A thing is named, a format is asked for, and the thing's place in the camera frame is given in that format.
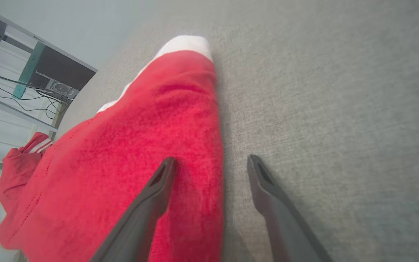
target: red cloth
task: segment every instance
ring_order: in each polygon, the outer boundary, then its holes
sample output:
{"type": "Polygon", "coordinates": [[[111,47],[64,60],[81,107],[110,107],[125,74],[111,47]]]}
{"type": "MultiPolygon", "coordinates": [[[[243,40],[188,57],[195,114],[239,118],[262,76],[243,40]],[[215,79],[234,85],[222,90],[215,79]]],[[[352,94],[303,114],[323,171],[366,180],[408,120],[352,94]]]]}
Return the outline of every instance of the red cloth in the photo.
{"type": "Polygon", "coordinates": [[[166,53],[113,106],[64,134],[43,157],[11,150],[0,179],[7,212],[1,245],[21,249],[31,262],[87,261],[173,156],[177,173],[149,261],[219,261],[223,148],[215,82],[204,55],[166,53]]]}

